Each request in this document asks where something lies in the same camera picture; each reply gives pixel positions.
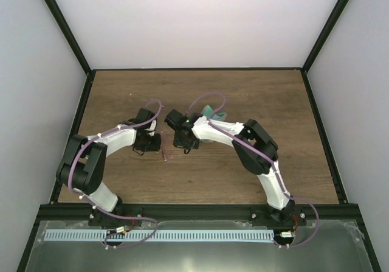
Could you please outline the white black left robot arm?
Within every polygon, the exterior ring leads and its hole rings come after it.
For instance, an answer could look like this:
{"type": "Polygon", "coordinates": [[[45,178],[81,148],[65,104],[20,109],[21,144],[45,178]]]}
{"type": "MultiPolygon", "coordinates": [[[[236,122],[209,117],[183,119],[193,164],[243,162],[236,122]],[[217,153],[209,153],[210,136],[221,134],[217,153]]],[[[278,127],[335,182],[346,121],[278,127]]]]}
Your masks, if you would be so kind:
{"type": "Polygon", "coordinates": [[[125,147],[131,147],[140,156],[158,152],[161,136],[156,128],[157,114],[141,108],[135,118],[104,133],[73,135],[58,166],[57,180],[103,209],[102,216],[108,224],[119,225],[124,218],[124,210],[119,207],[122,199],[103,182],[106,158],[125,147]]]}

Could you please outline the pink sunglasses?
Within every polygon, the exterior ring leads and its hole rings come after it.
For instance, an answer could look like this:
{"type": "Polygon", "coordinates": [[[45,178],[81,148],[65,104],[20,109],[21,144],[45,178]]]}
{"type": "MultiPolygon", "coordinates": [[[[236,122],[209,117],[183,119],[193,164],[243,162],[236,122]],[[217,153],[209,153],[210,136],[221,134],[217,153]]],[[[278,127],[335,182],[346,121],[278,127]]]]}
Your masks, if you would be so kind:
{"type": "Polygon", "coordinates": [[[161,135],[161,146],[160,146],[161,154],[164,162],[168,162],[169,160],[173,159],[173,154],[170,150],[170,141],[163,130],[160,132],[160,135],[161,135]]]}

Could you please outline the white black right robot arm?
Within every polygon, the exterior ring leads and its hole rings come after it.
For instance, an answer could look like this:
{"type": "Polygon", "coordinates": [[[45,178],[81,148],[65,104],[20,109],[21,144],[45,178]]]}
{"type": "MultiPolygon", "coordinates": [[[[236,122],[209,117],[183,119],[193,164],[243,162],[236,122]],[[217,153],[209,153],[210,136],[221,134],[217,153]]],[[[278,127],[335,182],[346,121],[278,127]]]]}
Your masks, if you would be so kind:
{"type": "Polygon", "coordinates": [[[295,201],[281,177],[278,145],[255,120],[245,123],[224,122],[203,114],[185,116],[171,110],[165,123],[174,130],[173,146],[188,154],[201,141],[213,141],[232,147],[243,167],[256,175],[266,194],[271,220],[284,225],[292,217],[295,201]]]}

